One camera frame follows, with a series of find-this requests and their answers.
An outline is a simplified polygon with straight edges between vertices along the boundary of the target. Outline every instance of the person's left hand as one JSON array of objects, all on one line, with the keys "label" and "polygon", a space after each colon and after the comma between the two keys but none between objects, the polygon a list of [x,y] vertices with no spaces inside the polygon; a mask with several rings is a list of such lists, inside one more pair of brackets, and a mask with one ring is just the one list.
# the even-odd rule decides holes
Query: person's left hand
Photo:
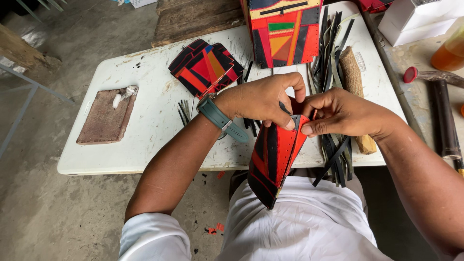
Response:
[{"label": "person's left hand", "polygon": [[295,123],[279,106],[280,101],[293,113],[290,99],[285,93],[290,86],[295,90],[296,101],[303,102],[306,89],[299,72],[276,74],[226,89],[213,102],[229,119],[243,117],[262,120],[266,127],[274,122],[286,130],[292,130]]}]

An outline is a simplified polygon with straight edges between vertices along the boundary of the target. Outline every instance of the hand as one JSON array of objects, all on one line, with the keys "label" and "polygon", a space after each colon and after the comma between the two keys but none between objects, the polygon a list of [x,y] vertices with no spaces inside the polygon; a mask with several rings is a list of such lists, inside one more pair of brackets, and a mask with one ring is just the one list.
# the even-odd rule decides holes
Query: hand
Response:
[{"label": "hand", "polygon": [[235,117],[264,121],[269,127],[271,121],[286,130],[292,130],[295,123],[280,106],[292,113],[291,102],[285,90],[292,86],[297,102],[303,102],[305,85],[299,72],[276,74],[263,79],[241,84],[222,91],[213,101],[229,119]]},{"label": "hand", "polygon": [[301,128],[301,132],[309,137],[326,133],[369,134],[376,140],[389,135],[395,128],[394,121],[401,120],[389,109],[336,87],[306,97],[303,115],[309,117],[314,109],[318,109],[321,119]]}]

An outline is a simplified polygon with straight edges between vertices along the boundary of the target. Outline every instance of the white shirt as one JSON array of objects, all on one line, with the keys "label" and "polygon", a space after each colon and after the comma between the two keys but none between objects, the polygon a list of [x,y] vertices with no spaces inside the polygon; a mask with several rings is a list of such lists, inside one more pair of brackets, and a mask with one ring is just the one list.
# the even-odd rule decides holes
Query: white shirt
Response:
[{"label": "white shirt", "polygon": [[[377,248],[360,198],[322,180],[289,176],[273,210],[244,181],[230,201],[217,261],[391,260]],[[122,228],[119,260],[191,260],[190,241],[173,217],[144,213]]]}]

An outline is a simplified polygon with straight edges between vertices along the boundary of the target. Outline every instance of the white box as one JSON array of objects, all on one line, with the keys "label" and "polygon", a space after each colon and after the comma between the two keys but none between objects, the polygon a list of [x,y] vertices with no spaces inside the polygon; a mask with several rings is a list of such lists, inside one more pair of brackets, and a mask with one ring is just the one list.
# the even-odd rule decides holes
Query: white box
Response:
[{"label": "white box", "polygon": [[157,1],[158,0],[130,0],[130,3],[134,6],[134,8],[139,8]]},{"label": "white box", "polygon": [[464,16],[464,1],[440,0],[417,6],[413,0],[395,0],[385,12],[379,30],[392,46],[446,33]]}]

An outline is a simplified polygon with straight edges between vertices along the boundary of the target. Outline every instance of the person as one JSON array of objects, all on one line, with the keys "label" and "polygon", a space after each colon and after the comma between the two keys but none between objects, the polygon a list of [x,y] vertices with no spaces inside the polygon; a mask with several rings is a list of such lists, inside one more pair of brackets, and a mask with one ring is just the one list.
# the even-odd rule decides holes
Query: person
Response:
[{"label": "person", "polygon": [[[464,179],[390,110],[339,88],[305,97],[297,72],[228,88],[213,102],[229,119],[263,120],[290,130],[294,123],[279,107],[280,101],[292,112],[289,86],[304,103],[303,115],[317,108],[321,116],[301,132],[309,138],[369,134],[414,225],[441,259],[462,259]],[[189,238],[171,213],[220,134],[200,113],[149,162],[126,209],[120,260],[192,258]],[[273,210],[243,181],[231,198],[216,260],[390,260],[376,247],[360,196],[327,180],[313,187],[313,181],[287,177]]]}]

